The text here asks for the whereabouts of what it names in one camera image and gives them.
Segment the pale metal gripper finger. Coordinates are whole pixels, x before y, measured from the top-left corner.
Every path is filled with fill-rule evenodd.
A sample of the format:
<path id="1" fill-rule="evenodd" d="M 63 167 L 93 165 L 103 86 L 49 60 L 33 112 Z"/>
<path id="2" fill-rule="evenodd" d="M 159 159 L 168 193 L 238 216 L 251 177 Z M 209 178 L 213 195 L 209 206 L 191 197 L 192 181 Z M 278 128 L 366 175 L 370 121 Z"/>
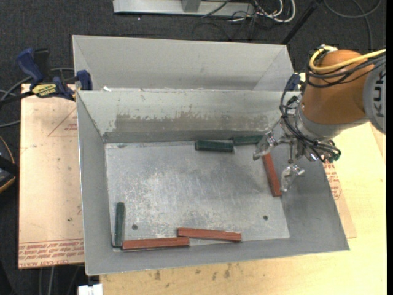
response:
<path id="1" fill-rule="evenodd" d="M 272 133 L 267 133 L 262 136 L 262 139 L 257 143 L 257 148 L 253 152 L 253 160 L 267 155 L 276 146 L 276 139 Z"/>
<path id="2" fill-rule="evenodd" d="M 280 191 L 287 192 L 292 184 L 294 183 L 295 179 L 301 175 L 303 175 L 305 169 L 299 167 L 297 164 L 290 164 L 281 173 L 281 180 L 280 180 Z"/>

